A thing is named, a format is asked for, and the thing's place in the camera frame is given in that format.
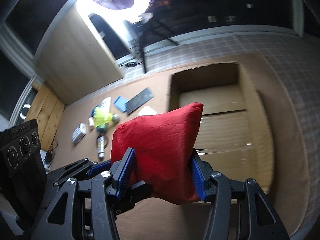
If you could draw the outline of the white sunscreen tube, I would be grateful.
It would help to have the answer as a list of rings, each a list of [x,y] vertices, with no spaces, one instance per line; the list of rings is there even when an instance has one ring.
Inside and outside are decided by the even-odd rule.
[[[100,104],[101,109],[105,112],[105,113],[109,113],[110,109],[111,109],[111,101],[112,98],[109,96],[107,98],[104,98]]]

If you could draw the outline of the red fabric pouch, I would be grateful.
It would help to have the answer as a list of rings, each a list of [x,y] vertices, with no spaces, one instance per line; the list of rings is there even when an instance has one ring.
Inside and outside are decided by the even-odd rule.
[[[111,161],[119,161],[128,148],[136,152],[130,183],[153,186],[152,197],[172,204],[199,201],[189,160],[200,129],[203,104],[190,103],[168,113],[138,116],[120,124],[113,133]]]

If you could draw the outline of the orange-brown blanket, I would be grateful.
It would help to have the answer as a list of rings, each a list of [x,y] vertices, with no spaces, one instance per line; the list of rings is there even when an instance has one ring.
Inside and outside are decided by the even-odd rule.
[[[196,196],[193,149],[225,176],[254,178],[288,234],[302,229],[310,203],[306,141],[284,82],[270,59],[242,54],[189,63],[107,93],[130,98],[144,88],[154,115],[122,114],[108,129],[106,159],[136,152],[131,180],[153,186],[150,198],[117,218],[122,239],[202,239],[209,204]]]

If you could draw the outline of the white paper card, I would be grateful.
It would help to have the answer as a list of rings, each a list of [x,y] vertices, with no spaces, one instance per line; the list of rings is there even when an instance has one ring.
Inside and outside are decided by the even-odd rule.
[[[149,105],[144,106],[138,113],[138,116],[151,116],[157,115],[158,113]]]

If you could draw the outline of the black package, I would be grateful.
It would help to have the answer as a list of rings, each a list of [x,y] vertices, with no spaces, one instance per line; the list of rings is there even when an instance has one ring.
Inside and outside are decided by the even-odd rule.
[[[140,93],[138,93],[136,96],[131,98],[126,103],[127,115],[132,114],[136,109],[138,109],[140,106],[144,105],[146,102],[151,100],[153,97],[154,97],[154,94],[149,87],[142,90]]]

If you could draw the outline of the light wooden board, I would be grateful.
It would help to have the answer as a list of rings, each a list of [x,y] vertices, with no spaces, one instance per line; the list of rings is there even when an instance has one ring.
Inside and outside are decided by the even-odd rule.
[[[34,55],[36,71],[67,105],[124,77],[88,16],[65,5]]]

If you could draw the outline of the black power strip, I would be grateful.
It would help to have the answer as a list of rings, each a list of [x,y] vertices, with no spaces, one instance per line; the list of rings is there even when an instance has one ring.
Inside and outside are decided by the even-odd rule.
[[[125,67],[135,67],[137,65],[137,61],[131,61],[125,64]]]

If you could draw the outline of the white tissue pack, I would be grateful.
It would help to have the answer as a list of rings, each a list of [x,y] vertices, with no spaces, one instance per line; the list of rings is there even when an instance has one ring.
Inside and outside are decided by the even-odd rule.
[[[79,141],[86,135],[86,125],[82,122],[79,126],[73,131],[72,134],[72,143],[77,144]]]

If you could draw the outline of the small white cap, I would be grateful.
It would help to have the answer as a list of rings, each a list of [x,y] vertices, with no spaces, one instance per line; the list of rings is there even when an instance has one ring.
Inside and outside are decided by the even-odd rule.
[[[94,129],[95,128],[93,117],[89,117],[88,125],[89,125],[90,129]]]

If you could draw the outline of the cardboard box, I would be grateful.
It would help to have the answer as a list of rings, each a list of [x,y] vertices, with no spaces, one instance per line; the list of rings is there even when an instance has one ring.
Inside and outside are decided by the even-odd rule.
[[[168,110],[203,104],[195,145],[200,158],[230,179],[254,178],[268,192],[274,146],[260,96],[244,66],[213,63],[172,75]]]

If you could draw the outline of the blue phone stand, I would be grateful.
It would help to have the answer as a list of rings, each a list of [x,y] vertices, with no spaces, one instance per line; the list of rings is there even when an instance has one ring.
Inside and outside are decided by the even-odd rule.
[[[127,104],[128,100],[122,96],[118,96],[114,102],[113,105],[114,107],[116,107],[118,110],[120,110],[121,112],[125,113],[126,109],[127,109]]]

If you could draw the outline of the pine wood plank panel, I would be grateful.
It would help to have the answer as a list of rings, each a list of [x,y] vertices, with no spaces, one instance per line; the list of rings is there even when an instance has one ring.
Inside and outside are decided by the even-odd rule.
[[[65,103],[46,84],[41,86],[36,82],[32,83],[37,93],[31,103],[24,122],[36,119],[41,147],[49,151],[54,141],[59,122],[65,110]]]

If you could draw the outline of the black tripod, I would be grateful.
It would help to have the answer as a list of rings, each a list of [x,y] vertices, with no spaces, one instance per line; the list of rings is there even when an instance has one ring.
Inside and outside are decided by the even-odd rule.
[[[171,35],[174,34],[174,32],[165,23],[155,18],[154,14],[151,12],[140,15],[139,21],[134,24],[134,28],[138,35],[139,52],[144,74],[148,72],[145,47],[156,43],[156,38],[158,41],[168,41],[174,46],[179,45],[177,41],[174,41],[170,36],[161,32],[161,30],[166,30]]]

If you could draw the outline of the yellow green shuttlecock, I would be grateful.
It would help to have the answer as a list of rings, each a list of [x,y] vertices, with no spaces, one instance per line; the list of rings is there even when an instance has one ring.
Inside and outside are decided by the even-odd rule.
[[[93,118],[95,129],[99,134],[106,134],[108,124],[115,125],[120,120],[118,114],[108,112],[104,107],[99,105],[93,109],[91,117]]]

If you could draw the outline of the small grey bottle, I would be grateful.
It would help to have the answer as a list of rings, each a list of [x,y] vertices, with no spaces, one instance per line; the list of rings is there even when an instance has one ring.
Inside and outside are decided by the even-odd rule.
[[[105,143],[107,143],[107,138],[104,135],[99,135],[97,138],[97,154],[99,159],[104,159],[105,157]]]

